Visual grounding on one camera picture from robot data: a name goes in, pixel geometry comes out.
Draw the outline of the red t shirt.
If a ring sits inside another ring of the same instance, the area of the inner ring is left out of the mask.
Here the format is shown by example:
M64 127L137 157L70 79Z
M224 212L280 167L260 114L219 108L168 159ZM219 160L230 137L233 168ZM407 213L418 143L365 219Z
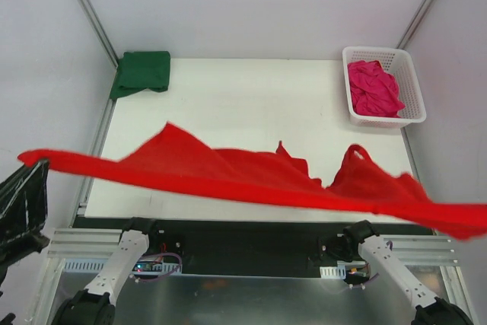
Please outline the red t shirt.
M173 124L118 161L52 149L25 151L18 158L28 167L45 160L58 172L170 193L387 215L458 240L486 233L485 205L434 202L411 174L387 173L357 144L348 147L329 186L312 178L307 162L282 145L274 152L210 148Z

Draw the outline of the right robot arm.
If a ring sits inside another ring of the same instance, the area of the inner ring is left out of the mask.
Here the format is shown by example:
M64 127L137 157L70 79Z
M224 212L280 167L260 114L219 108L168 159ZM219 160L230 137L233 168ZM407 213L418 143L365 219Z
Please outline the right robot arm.
M375 277L386 281L403 295L414 310L412 324L471 324L473 321L455 304L438 297L423 285L397 258L390 245L367 220L344 228L342 234L325 242L325 252L347 263L361 258Z

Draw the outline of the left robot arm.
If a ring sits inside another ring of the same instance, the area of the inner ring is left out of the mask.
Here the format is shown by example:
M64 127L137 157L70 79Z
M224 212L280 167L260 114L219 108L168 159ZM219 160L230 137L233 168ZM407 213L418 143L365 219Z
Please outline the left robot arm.
M49 162L17 169L1 182L1 280L8 268L49 244L42 234L47 213ZM116 300L136 263L161 247L156 221L134 217L124 227L117 248L102 270L73 298L65 300L53 324L112 324Z

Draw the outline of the folded green t shirt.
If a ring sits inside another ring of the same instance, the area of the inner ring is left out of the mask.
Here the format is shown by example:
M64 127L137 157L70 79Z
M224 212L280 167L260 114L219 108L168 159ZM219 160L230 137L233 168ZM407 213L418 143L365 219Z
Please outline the folded green t shirt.
M144 90L156 93L167 91L170 61L168 51L124 52L119 60L110 99L117 100Z

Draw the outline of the pink t shirt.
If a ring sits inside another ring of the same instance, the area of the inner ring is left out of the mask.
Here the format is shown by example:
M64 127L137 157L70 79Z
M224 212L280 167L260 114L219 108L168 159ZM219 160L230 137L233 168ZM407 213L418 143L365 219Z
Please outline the pink t shirt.
M360 116L399 118L405 104L399 85L378 60L351 62L347 66L353 110Z

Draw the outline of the white plastic basket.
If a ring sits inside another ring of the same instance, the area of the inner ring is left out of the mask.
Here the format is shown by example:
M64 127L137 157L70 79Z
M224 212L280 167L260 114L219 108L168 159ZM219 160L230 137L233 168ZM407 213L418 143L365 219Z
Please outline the white plastic basket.
M363 116L354 111L348 65L358 61L378 61L383 70L395 78L399 86L399 100L405 104L405 107L399 111L397 118ZM345 78L345 94L351 124L355 126L401 129L409 124L425 121L426 111L421 88L412 58L406 51L377 46L347 46L342 51L342 62Z

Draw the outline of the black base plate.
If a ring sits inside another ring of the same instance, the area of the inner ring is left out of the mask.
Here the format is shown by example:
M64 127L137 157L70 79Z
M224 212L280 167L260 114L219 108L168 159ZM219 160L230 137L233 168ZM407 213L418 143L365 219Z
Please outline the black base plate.
M314 278L321 266L357 260L344 223L159 220L148 252L184 274Z

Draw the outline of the aluminium frame rail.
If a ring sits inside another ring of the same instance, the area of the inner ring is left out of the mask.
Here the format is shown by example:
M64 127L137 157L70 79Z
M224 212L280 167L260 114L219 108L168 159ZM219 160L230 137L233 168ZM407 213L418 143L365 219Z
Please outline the aluminium frame rail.
M455 242L449 237L441 235L385 235L383 239L392 243L393 252L406 265L460 265Z

